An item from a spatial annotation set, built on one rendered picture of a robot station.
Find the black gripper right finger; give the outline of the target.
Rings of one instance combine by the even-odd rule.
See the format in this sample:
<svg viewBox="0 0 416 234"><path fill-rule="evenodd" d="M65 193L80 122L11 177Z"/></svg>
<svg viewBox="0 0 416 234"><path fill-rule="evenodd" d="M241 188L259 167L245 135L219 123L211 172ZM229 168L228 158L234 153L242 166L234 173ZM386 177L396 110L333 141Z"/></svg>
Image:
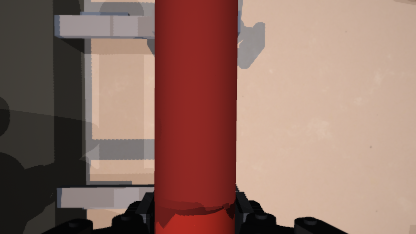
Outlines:
<svg viewBox="0 0 416 234"><path fill-rule="evenodd" d="M348 234L314 217L294 220L294 227L276 224L276 217L264 212L261 205L236 192L235 234Z"/></svg>

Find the red cylinder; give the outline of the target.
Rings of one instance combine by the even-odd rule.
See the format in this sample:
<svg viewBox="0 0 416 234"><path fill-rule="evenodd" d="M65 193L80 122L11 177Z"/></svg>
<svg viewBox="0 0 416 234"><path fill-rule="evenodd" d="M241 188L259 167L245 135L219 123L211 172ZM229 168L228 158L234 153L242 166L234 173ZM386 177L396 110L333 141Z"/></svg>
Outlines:
<svg viewBox="0 0 416 234"><path fill-rule="evenodd" d="M235 234L238 0L155 0L155 234Z"/></svg>

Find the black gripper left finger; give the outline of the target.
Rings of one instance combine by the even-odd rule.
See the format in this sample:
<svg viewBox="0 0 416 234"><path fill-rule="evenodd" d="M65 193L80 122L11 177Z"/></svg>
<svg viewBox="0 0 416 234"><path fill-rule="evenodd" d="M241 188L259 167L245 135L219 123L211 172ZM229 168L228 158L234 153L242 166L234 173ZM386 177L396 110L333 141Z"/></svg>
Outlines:
<svg viewBox="0 0 416 234"><path fill-rule="evenodd" d="M93 229L88 219L72 219L42 234L155 234L154 192L129 205L125 213L112 218L112 225Z"/></svg>

